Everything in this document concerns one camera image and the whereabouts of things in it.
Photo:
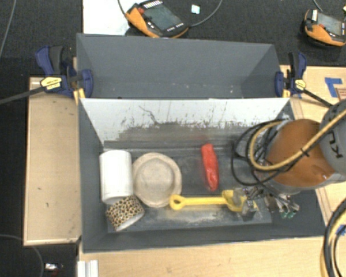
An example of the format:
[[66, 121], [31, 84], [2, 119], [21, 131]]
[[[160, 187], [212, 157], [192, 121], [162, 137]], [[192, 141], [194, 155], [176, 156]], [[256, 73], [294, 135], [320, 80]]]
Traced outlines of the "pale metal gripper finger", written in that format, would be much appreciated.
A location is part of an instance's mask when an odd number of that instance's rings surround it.
[[258, 211], [256, 202], [253, 200], [246, 200], [242, 205], [242, 215], [254, 215]]
[[232, 201], [233, 202], [243, 202], [247, 199], [247, 196], [243, 188], [235, 188], [233, 190]]

